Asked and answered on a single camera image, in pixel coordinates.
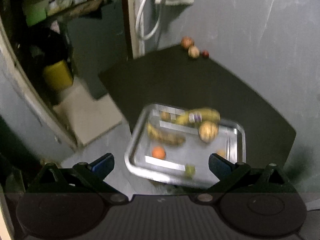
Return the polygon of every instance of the black table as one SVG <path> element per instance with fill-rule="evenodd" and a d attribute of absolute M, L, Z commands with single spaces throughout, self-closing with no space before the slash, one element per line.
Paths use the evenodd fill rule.
<path fill-rule="evenodd" d="M 100 74 L 131 130 L 145 105 L 211 107 L 244 127 L 247 163 L 283 166 L 296 136 L 292 126 L 261 96 L 210 59 L 188 58 L 179 45 L 118 64 Z"/>

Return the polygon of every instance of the black circular disc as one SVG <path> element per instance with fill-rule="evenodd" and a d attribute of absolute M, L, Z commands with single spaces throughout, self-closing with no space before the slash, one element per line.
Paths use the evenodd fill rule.
<path fill-rule="evenodd" d="M 298 193 L 246 191 L 227 193 L 220 201 L 220 212 L 232 227 L 249 235 L 280 237 L 303 225 L 307 211 Z"/>
<path fill-rule="evenodd" d="M 75 237 L 102 219 L 104 203 L 96 193 L 25 193 L 17 218 L 26 233 L 42 239 Z"/>

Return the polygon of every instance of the wall scratch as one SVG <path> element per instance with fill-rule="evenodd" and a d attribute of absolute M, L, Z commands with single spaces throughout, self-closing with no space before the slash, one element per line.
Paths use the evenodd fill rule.
<path fill-rule="evenodd" d="M 267 20 L 266 20 L 266 24 L 264 25 L 264 28 L 263 28 L 263 31 L 262 31 L 261 37 L 260 37 L 259 42 L 258 42 L 258 46 L 260 45 L 260 42 L 261 42 L 262 37 L 263 37 L 263 34 L 264 34 L 264 32 L 265 32 L 265 30 L 266 30 L 266 28 L 267 28 L 267 23 L 268 23 L 268 20 L 269 20 L 270 14 L 271 14 L 271 10 L 272 10 L 273 2 L 274 2 L 274 1 L 275 1 L 275 0 L 272 0 L 272 2 L 271 2 L 271 6 L 270 6 L 270 9 L 269 9 L 269 13 L 268 13 L 268 17 L 267 17 Z"/>

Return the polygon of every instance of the white cable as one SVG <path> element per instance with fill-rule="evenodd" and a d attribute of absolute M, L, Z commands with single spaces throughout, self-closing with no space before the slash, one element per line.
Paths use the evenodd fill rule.
<path fill-rule="evenodd" d="M 161 6 L 159 6 L 159 16 L 158 16 L 158 20 L 157 20 L 156 25 L 153 28 L 153 30 L 149 34 L 147 34 L 145 36 L 142 36 L 140 34 L 141 15 L 142 15 L 142 12 L 143 12 L 143 8 L 144 8 L 144 6 L 146 4 L 146 1 L 147 0 L 142 0 L 142 2 L 141 2 L 140 8 L 139 8 L 139 11 L 138 11 L 138 14 L 137 14 L 136 29 L 135 29 L 136 35 L 138 36 L 139 39 L 141 39 L 143 41 L 150 39 L 156 33 L 156 30 L 158 29 L 158 27 L 160 25 L 160 18 L 161 18 Z"/>

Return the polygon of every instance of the gray floor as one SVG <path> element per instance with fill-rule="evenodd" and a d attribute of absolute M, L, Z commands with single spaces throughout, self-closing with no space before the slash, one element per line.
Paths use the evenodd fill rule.
<path fill-rule="evenodd" d="M 63 168 L 72 167 L 78 162 L 92 162 L 105 153 L 115 157 L 115 168 L 104 180 L 115 189 L 126 194 L 129 199 L 133 194 L 163 195 L 172 192 L 172 186 L 154 186 L 149 180 L 131 174 L 124 163 L 124 153 L 131 139 L 129 125 L 126 121 L 103 134 L 90 143 L 84 150 L 74 154 L 61 163 Z"/>

